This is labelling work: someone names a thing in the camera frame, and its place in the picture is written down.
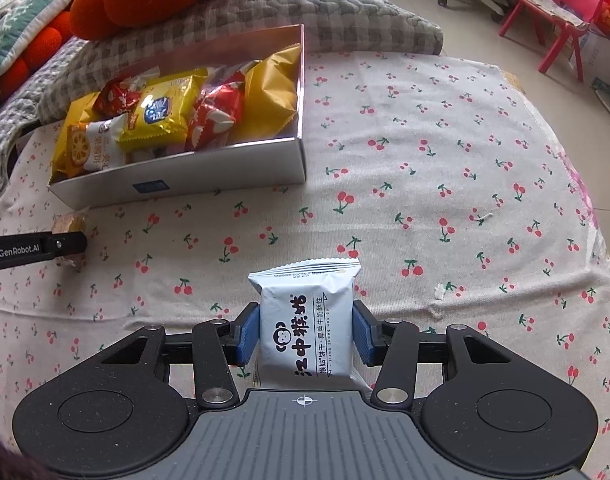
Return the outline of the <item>brown snack pack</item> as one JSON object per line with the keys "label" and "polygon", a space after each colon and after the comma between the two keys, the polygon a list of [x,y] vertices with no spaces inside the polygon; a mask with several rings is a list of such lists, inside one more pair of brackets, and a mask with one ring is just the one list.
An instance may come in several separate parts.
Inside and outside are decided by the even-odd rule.
{"label": "brown snack pack", "polygon": [[83,211],[60,214],[54,218],[52,234],[55,236],[55,261],[60,266],[71,266],[80,271],[86,262],[88,247],[86,235],[87,214]]}

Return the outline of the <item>white monkey biscuit pack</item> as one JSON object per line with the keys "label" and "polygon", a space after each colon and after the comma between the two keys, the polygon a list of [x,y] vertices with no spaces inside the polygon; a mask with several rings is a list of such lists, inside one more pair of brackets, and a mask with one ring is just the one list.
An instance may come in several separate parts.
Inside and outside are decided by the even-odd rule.
{"label": "white monkey biscuit pack", "polygon": [[354,258],[320,258],[249,275],[259,292],[256,382],[268,389],[353,390]]}

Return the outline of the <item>orange lotus cracker snack pack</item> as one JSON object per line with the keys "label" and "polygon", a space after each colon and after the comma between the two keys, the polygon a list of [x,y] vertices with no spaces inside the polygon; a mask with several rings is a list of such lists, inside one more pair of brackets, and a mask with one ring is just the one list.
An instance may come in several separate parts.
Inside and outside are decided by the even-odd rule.
{"label": "orange lotus cracker snack pack", "polygon": [[93,174],[105,169],[117,168],[127,164],[127,155],[120,148],[118,140],[124,132],[128,115],[122,114],[99,122],[82,124],[78,136],[73,138],[70,156],[79,174],[70,170],[70,178],[82,174]]}

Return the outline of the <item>red white snack pack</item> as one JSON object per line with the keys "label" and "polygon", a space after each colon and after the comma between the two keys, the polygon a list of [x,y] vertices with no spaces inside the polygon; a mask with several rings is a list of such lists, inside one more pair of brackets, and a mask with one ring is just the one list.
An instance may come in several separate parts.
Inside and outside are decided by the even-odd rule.
{"label": "red white snack pack", "polygon": [[99,92],[92,110],[103,118],[132,112],[148,82],[158,76],[160,69],[155,66],[137,75],[120,76],[110,80]]}

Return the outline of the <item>yellow chips snack bag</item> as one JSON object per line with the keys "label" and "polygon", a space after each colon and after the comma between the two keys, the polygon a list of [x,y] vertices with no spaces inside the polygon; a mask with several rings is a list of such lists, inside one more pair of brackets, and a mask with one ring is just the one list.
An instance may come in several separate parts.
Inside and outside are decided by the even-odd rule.
{"label": "yellow chips snack bag", "polygon": [[198,67],[149,80],[117,139],[122,151],[129,154],[185,144],[193,105],[208,76],[207,67]]}

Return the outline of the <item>yellow snack bag left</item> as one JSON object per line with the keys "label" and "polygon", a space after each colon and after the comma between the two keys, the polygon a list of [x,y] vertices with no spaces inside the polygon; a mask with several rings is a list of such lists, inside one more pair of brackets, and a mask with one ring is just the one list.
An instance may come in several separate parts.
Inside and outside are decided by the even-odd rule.
{"label": "yellow snack bag left", "polygon": [[93,104],[100,92],[91,92],[70,103],[70,108],[64,119],[51,162],[50,183],[60,182],[70,177],[70,170],[74,171],[75,176],[79,171],[75,168],[70,156],[70,149],[73,146],[73,138],[78,136],[77,131],[82,129],[82,124],[97,122],[100,115],[93,109]]}

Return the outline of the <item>white cardboard box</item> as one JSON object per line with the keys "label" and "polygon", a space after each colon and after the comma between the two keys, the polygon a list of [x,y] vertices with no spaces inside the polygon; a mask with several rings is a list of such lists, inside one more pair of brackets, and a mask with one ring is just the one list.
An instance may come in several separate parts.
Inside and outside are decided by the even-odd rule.
{"label": "white cardboard box", "polygon": [[[302,53],[306,52],[302,24],[194,42],[142,58],[118,74],[131,76],[158,67],[163,75],[168,75],[198,66],[232,65],[253,58],[261,60],[295,44],[302,47]],[[304,62],[301,56],[296,63],[296,116],[279,136],[135,162],[50,183],[48,190],[70,208],[84,209],[150,198],[305,183]]]}

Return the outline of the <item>green leaf pattern pillow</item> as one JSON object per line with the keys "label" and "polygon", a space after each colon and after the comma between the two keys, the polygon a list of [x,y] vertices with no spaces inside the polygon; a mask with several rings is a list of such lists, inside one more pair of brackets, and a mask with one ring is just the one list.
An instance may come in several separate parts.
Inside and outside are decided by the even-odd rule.
{"label": "green leaf pattern pillow", "polygon": [[0,76],[73,0],[24,0],[0,18]]}

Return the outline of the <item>small orange plush cushion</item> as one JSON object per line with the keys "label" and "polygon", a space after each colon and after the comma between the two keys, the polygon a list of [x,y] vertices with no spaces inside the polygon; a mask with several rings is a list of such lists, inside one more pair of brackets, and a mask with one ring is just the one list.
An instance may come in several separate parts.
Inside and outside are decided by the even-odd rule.
{"label": "small orange plush cushion", "polygon": [[70,10],[65,10],[35,36],[20,57],[0,76],[0,104],[9,99],[29,76],[46,64],[72,36]]}

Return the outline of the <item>yellow snack bag right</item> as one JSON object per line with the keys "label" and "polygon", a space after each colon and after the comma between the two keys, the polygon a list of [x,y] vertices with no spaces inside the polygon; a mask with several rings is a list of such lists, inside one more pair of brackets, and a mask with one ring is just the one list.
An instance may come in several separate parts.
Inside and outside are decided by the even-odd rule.
{"label": "yellow snack bag right", "polygon": [[293,44],[247,73],[242,119],[230,130],[229,145],[273,139],[291,122],[297,111],[301,51],[299,44]]}

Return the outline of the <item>grey checkered quilt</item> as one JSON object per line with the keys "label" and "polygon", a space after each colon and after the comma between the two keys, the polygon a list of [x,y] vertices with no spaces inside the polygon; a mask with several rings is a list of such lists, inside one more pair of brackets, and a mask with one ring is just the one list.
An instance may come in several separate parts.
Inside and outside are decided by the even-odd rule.
{"label": "grey checkered quilt", "polygon": [[439,25],[389,0],[206,0],[114,39],[71,39],[0,110],[0,194],[20,132],[64,118],[70,102],[100,89],[120,70],[194,42],[297,24],[314,52],[440,54],[443,47]]}

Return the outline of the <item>red pink kids chair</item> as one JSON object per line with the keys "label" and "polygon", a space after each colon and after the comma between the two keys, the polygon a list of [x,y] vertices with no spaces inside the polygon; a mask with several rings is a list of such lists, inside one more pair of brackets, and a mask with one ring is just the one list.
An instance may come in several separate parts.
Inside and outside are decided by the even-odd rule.
{"label": "red pink kids chair", "polygon": [[590,29],[590,25],[599,15],[602,0],[516,0],[516,5],[509,12],[500,27],[498,35],[506,35],[511,25],[523,10],[528,10],[535,18],[534,29],[537,41],[544,46],[544,37],[538,25],[538,20],[547,21],[559,29],[558,38],[549,48],[538,71],[546,74],[552,63],[558,58],[563,47],[571,41],[572,52],[575,58],[576,76],[579,82],[584,81],[581,38]]}

